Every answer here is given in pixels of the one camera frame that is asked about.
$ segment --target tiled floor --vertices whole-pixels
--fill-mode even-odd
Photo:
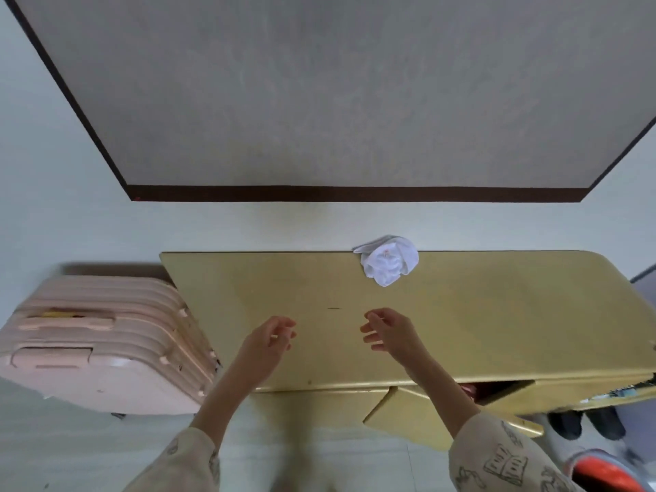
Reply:
[[[86,411],[0,380],[0,483],[21,492],[118,492],[154,459],[188,416]],[[446,453],[354,428],[314,430],[285,445],[247,401],[221,448],[221,491],[452,491]]]

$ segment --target wall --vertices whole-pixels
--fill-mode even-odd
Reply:
[[[586,249],[631,277],[656,262],[656,131],[578,205],[130,202],[0,4],[0,322],[69,262],[163,250]]]

